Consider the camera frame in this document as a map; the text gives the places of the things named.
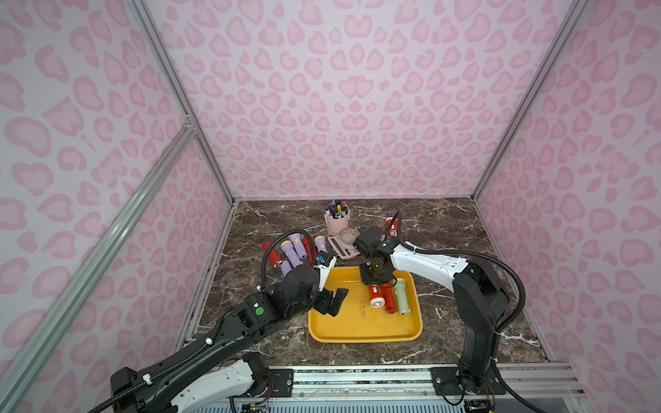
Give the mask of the plain red flashlight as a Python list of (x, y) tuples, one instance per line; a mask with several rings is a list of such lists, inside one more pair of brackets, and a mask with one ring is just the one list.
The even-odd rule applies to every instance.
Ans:
[(385, 309), (388, 314), (395, 314), (397, 312), (397, 304), (394, 294), (394, 287), (396, 281), (388, 282), (380, 286), (382, 296), (385, 301)]

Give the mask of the red white flashlight emblem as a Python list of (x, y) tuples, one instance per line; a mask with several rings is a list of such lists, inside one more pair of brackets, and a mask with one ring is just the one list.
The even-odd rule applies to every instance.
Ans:
[(369, 304), (372, 308), (381, 308), (385, 306), (386, 300), (378, 285), (370, 285), (368, 287)]

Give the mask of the pale green flashlight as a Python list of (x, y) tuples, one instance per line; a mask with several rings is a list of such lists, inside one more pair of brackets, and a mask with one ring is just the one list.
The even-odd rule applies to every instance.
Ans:
[(410, 315), (411, 307), (407, 296), (406, 281), (403, 278), (397, 278), (392, 289), (394, 290), (398, 313), (401, 316)]

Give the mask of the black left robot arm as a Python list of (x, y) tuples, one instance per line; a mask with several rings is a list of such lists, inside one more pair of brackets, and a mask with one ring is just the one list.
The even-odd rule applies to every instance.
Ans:
[(307, 264), (227, 310), (203, 337), (163, 361), (122, 368), (110, 399), (95, 407), (115, 412), (193, 412), (219, 399), (270, 394), (268, 367), (247, 350), (311, 310), (335, 317), (349, 291), (325, 288), (328, 268)]

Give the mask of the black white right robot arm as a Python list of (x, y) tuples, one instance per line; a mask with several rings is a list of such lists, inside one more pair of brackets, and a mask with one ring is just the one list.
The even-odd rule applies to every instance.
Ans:
[(475, 255), (461, 258), (424, 252), (394, 239), (356, 240), (353, 245), (367, 259), (361, 265), (366, 285), (390, 282), (395, 271), (402, 271), (432, 280), (454, 294), (466, 327), (455, 383), (471, 393), (486, 389), (497, 349), (497, 325), (510, 303), (489, 261)]

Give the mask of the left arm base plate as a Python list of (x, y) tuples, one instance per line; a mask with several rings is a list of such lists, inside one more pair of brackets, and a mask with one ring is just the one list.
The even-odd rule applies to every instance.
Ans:
[(232, 397), (243, 399), (290, 398), (293, 394), (293, 387), (294, 370), (270, 368), (266, 375), (253, 380), (245, 392), (234, 392)]

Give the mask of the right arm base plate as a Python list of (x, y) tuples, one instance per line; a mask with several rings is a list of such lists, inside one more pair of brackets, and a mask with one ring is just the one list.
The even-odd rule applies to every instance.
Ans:
[(505, 395), (506, 390), (491, 369), (482, 375), (463, 372), (458, 367), (430, 369), (432, 385), (437, 396)]

